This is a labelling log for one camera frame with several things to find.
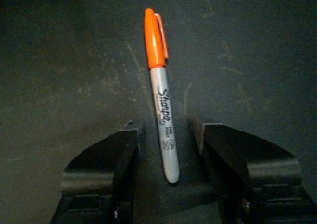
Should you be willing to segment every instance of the screw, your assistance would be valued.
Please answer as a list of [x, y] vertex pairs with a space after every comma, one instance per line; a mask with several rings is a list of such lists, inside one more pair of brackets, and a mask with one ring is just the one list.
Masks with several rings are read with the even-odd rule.
[[246, 199], [242, 199], [243, 212], [247, 214], [250, 212], [250, 209], [251, 209], [251, 203]]

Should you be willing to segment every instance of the black plastic part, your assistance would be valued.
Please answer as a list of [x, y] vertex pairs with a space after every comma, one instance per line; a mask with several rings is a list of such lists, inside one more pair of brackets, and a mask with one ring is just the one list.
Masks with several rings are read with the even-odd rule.
[[88, 147], [63, 172], [51, 224], [131, 223], [142, 121]]
[[301, 168], [290, 152], [201, 118], [191, 120], [191, 131], [225, 224], [317, 223], [316, 204], [301, 187]]

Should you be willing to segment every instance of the orange marker cap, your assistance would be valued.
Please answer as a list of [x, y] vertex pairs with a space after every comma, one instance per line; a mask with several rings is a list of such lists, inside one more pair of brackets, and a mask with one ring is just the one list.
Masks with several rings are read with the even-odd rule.
[[169, 58], [160, 14], [151, 8], [144, 10], [144, 42], [150, 68], [163, 68]]

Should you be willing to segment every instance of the sharpie marker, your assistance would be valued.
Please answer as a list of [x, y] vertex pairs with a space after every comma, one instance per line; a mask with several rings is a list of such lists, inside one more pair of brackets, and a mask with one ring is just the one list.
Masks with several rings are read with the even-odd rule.
[[162, 18], [150, 8], [144, 11], [143, 24], [148, 67], [151, 69], [163, 170], [167, 181], [170, 183], [177, 183], [179, 167], [175, 150], [175, 130], [170, 104], [170, 91], [164, 68], [169, 54]]

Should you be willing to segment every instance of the dark green background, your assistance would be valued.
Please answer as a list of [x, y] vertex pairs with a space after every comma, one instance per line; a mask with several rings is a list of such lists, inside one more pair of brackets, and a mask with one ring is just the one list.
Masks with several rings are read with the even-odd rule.
[[[148, 7], [170, 48], [175, 187], [160, 164]], [[193, 114], [293, 152], [317, 200], [316, 12], [316, 0], [0, 0], [0, 222], [49, 222], [66, 165], [135, 118], [146, 122], [135, 223], [209, 222]]]

